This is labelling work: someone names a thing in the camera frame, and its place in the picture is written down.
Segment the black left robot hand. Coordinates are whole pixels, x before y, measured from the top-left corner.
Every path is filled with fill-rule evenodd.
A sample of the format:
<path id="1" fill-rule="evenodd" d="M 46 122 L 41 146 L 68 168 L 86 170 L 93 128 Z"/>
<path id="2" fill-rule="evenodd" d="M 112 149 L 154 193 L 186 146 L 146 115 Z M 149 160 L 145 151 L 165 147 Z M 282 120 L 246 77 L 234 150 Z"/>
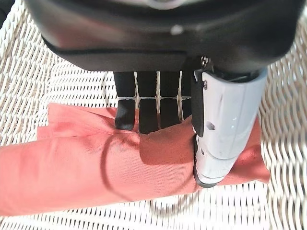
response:
<path id="1" fill-rule="evenodd" d="M 194 178 L 213 187 L 245 147 L 266 67 L 291 47 L 302 0 L 28 0 L 46 45 L 91 71 L 192 80 Z"/>

